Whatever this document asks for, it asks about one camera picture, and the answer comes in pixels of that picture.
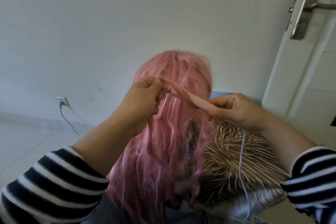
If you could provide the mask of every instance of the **striped sleeve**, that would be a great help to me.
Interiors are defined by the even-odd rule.
[[[293,163],[281,187],[300,213],[319,224],[336,224],[336,152],[313,147]]]
[[[79,223],[94,213],[108,183],[65,146],[2,189],[0,224]]]

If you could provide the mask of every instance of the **electrical outlet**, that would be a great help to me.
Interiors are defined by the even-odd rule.
[[[69,106],[68,100],[66,97],[57,97],[58,105],[60,105],[61,102],[64,102],[65,106]]]

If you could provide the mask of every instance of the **floor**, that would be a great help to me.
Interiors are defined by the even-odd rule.
[[[72,145],[79,138],[75,132],[0,121],[0,189],[44,154]]]
[[[0,189],[27,171],[49,151],[72,145],[75,132],[0,121]],[[285,201],[260,215],[272,224],[314,223]]]

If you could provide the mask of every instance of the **hand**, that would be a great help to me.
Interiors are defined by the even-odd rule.
[[[159,112],[165,91],[162,78],[147,76],[134,83],[113,115],[121,116],[132,129],[132,136],[140,134],[150,116]]]
[[[240,127],[253,135],[260,136],[271,113],[257,106],[241,93],[219,96],[208,100],[219,108],[210,109],[208,120],[227,128]]]

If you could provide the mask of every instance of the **person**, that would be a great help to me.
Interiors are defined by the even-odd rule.
[[[146,126],[167,89],[147,76],[133,84],[116,111],[74,145],[50,152],[2,189],[0,223],[78,223],[95,211],[107,173],[132,137]],[[262,136],[290,179],[282,188],[301,213],[317,223],[336,222],[335,152],[318,146],[243,94],[210,99],[208,120]]]

